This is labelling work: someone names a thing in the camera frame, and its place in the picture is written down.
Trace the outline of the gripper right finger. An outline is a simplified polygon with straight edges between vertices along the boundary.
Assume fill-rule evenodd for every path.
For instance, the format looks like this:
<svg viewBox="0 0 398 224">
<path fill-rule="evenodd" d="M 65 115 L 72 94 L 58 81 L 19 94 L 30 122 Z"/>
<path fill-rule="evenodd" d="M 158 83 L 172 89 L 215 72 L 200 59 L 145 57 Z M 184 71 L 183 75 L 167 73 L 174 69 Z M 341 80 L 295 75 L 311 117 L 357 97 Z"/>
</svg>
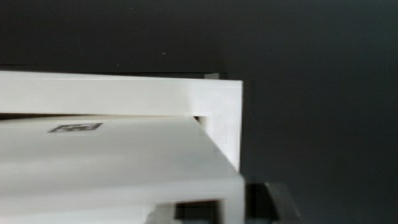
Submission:
<svg viewBox="0 0 398 224">
<path fill-rule="evenodd" d="M 282 183 L 250 183 L 245 186 L 245 224 L 302 224 L 302 216 Z"/>
</svg>

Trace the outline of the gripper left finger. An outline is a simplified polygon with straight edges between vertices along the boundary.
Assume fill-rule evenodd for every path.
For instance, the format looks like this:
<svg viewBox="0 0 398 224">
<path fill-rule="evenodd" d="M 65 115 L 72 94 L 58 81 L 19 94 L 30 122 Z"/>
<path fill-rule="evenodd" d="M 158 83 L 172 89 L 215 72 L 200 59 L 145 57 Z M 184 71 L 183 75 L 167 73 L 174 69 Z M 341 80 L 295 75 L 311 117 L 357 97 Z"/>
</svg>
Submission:
<svg viewBox="0 0 398 224">
<path fill-rule="evenodd" d="M 179 203 L 174 218 L 181 224 L 222 224 L 220 203 L 215 200 Z"/>
</svg>

